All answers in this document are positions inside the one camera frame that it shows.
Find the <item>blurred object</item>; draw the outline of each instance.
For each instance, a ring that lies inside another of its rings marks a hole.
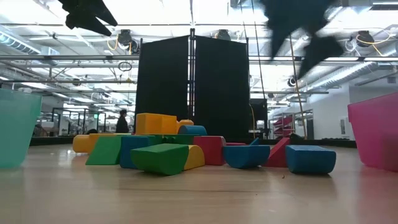
[[[58,0],[62,9],[69,12],[66,25],[70,29],[75,27],[88,29],[93,32],[111,36],[112,33],[97,18],[112,26],[117,26],[115,18],[102,0]]]

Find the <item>black curtain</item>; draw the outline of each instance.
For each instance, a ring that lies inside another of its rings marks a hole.
[[[158,113],[186,119],[188,36],[145,43],[141,49],[136,114]]]
[[[195,124],[209,135],[248,137],[246,44],[196,36],[195,59]]]

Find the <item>building block pile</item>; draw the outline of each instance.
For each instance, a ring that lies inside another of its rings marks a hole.
[[[327,174],[336,153],[318,146],[291,146],[283,138],[270,149],[259,139],[249,145],[226,143],[223,136],[207,136],[203,126],[162,114],[137,114],[136,135],[90,134],[76,136],[75,152],[89,153],[86,165],[116,165],[161,175],[212,165],[249,169],[288,167],[293,173]]]

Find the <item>green foam block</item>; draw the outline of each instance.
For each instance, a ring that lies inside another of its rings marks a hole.
[[[165,134],[163,136],[163,143],[169,144],[188,144],[193,145],[193,138],[195,134]]]
[[[132,162],[138,169],[164,175],[184,170],[189,147],[181,144],[158,144],[131,151]]]
[[[100,136],[95,143],[93,152],[86,161],[86,165],[119,164],[122,137],[123,135]]]

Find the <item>person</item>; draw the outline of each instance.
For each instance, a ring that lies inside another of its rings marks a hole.
[[[121,110],[119,113],[120,117],[118,119],[118,123],[116,124],[116,133],[128,133],[130,130],[126,121],[127,111]]]

